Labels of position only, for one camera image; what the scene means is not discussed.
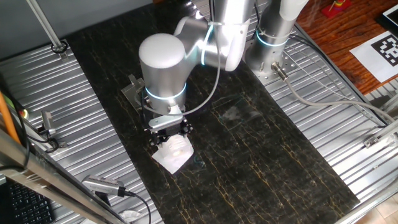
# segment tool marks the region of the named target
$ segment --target white paper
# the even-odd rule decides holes
[[[119,215],[127,222],[127,223],[131,223],[133,221],[136,221],[140,216],[141,213],[136,212],[136,211],[132,211],[132,210],[126,210],[123,211],[121,213],[119,213]],[[83,220],[80,224],[96,224],[95,222],[89,220],[88,218],[86,218],[85,220]]]
[[[131,223],[133,221],[136,221],[140,216],[141,213],[132,211],[132,210],[126,210],[124,212],[119,213],[119,215],[128,223]]]
[[[389,31],[350,52],[379,82],[384,82],[398,74],[398,39]]]
[[[175,134],[157,146],[158,151],[152,155],[159,164],[174,174],[193,154],[191,142],[186,136]]]

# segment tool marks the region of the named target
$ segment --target blue led ring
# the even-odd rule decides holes
[[[156,99],[158,99],[158,100],[172,100],[172,99],[175,99],[175,98],[179,97],[179,96],[185,91],[186,87],[187,87],[187,83],[185,83],[184,88],[181,90],[181,92],[177,93],[177,94],[174,95],[174,96],[169,96],[169,97],[160,97],[160,96],[156,96],[156,95],[152,94],[152,93],[148,90],[148,88],[147,88],[146,86],[145,86],[145,90],[147,91],[147,93],[148,93],[151,97],[156,98]]]
[[[263,40],[260,38],[260,36],[259,36],[259,31],[258,31],[258,30],[256,31],[256,34],[257,34],[257,38],[260,40],[261,43],[263,43],[263,44],[265,44],[265,45],[268,45],[268,46],[271,46],[271,47],[279,47],[279,46],[285,45],[286,42],[287,42],[287,40],[286,40],[285,42],[283,42],[283,43],[281,43],[281,44],[269,44],[269,43],[263,41]]]

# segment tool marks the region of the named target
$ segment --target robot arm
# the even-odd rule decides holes
[[[181,114],[185,111],[187,78],[198,64],[226,71],[236,69],[243,56],[255,0],[212,1],[210,23],[184,17],[174,35],[152,35],[139,48],[147,93],[145,103],[157,112],[147,122],[152,145],[159,148],[153,158],[171,173],[193,154],[187,138],[192,127]],[[252,70],[262,70],[264,64],[271,70],[271,64],[278,62],[294,22],[307,2],[273,0],[267,7],[261,16],[255,44],[246,53],[246,63]]]

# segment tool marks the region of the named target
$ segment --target crumpled white paper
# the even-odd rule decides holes
[[[119,215],[126,222],[131,223],[136,221],[141,216],[141,213],[132,210],[126,210],[124,212],[119,213]],[[86,218],[84,221],[82,221],[81,224],[96,224],[96,223]]]

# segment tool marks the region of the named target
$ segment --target metal clamp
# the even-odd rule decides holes
[[[145,86],[145,82],[141,78],[136,79],[134,75],[129,75],[129,79],[131,81],[131,84],[124,87],[122,89],[122,93],[130,102],[135,111],[137,111],[138,113],[138,111],[141,110],[141,105],[136,103],[134,97],[136,97],[136,95],[140,92],[140,90]]]
[[[180,114],[181,110],[178,105],[174,105],[170,108],[170,114]],[[183,120],[183,116],[160,116],[158,118],[149,121],[150,131],[156,132],[169,128],[176,124],[180,124]]]
[[[383,139],[390,137],[391,135],[398,132],[398,120],[386,126],[383,130],[374,134],[372,137],[367,139],[363,144],[369,148],[376,143],[381,142]]]

